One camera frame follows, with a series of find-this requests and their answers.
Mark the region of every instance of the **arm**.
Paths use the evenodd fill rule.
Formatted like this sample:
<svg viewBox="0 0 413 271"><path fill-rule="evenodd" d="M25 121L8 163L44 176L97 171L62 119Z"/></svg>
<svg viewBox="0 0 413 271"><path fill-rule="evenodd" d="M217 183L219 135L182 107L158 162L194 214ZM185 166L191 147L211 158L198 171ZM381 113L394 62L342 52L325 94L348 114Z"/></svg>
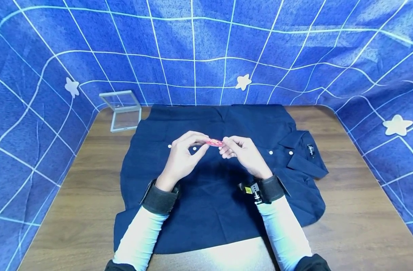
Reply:
<svg viewBox="0 0 413 271"><path fill-rule="evenodd" d="M189 131L172 143L163 172L144 198L143 206L129 225L105 271L146 270L161 225L169 217L177 199L174 187L180 179L193 171L205 155L209 146L204 142L209 140L204 134ZM188 148L193 145L202 146L191 155Z"/></svg>
<svg viewBox="0 0 413 271"><path fill-rule="evenodd" d="M220 154L224 159L236 157L249 173L263 182L272 182L273 173L250 138L225 137ZM272 203L257 206L282 271L329 271L327 262L317 254L312 256L309 242L295 218L283 191Z"/></svg>
<svg viewBox="0 0 413 271"><path fill-rule="evenodd" d="M286 197L282 196L271 204L261 203L257 207L280 270L293 271L303 257L312 256L309 242Z"/></svg>

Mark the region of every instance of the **person's left hand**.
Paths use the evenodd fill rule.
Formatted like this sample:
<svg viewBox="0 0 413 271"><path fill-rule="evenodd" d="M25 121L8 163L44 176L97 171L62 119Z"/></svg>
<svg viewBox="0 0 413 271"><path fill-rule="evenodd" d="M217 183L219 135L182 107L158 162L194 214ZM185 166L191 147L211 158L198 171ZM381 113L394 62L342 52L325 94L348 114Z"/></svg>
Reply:
<svg viewBox="0 0 413 271"><path fill-rule="evenodd" d="M190 174L199 160L205 155L210 147L205 144L210 138L202 133L188 131L180 138L172 142L169 158L163 172L157 178L155 186L166 192L172 191L176 183L183 177ZM198 151L191 155L189 148L191 146L202 145Z"/></svg>

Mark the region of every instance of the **blue backdrop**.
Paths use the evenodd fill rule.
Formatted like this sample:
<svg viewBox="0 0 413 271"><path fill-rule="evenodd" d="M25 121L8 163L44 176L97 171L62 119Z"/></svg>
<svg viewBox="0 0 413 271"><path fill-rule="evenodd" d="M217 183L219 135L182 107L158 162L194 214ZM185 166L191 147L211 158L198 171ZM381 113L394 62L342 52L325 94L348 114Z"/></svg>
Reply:
<svg viewBox="0 0 413 271"><path fill-rule="evenodd" d="M127 89L142 105L328 106L413 233L413 0L4 0L0 270L18 267L98 94Z"/></svg>

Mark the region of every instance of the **black wrist strap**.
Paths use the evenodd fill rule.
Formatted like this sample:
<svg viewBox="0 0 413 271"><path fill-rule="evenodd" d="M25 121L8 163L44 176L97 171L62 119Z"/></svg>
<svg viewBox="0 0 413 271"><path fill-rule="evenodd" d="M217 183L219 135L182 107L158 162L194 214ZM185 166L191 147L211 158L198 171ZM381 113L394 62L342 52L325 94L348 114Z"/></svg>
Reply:
<svg viewBox="0 0 413 271"><path fill-rule="evenodd" d="M285 194L290 196L285 186L276 175L273 175L266 180L256 178L255 181L258 183L264 203L272 203L276 199L283 197Z"/></svg>
<svg viewBox="0 0 413 271"><path fill-rule="evenodd" d="M143 204L146 210L154 214L167 215L175 205L179 194L179 186L176 185L172 192L166 192L158 189L155 186L155 181L149 183L140 204Z"/></svg>

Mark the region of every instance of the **hand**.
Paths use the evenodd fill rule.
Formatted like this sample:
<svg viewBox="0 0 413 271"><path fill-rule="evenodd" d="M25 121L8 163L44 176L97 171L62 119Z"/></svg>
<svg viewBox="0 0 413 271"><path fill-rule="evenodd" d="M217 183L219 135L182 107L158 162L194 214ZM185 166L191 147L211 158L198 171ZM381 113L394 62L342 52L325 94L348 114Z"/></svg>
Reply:
<svg viewBox="0 0 413 271"><path fill-rule="evenodd" d="M205 134L189 131L172 142L166 166L157 178L155 186L162 191L172 191L176 183L190 174L199 160L205 155L210 147L205 142L209 140L210 138ZM197 145L202 146L195 154L191 155L188 149L191 146Z"/></svg>
<svg viewBox="0 0 413 271"><path fill-rule="evenodd" d="M225 145L220 150L224 159L236 157L250 174L256 178L266 180L273 176L264 158L256 148L255 144L247 137L224 137Z"/></svg>

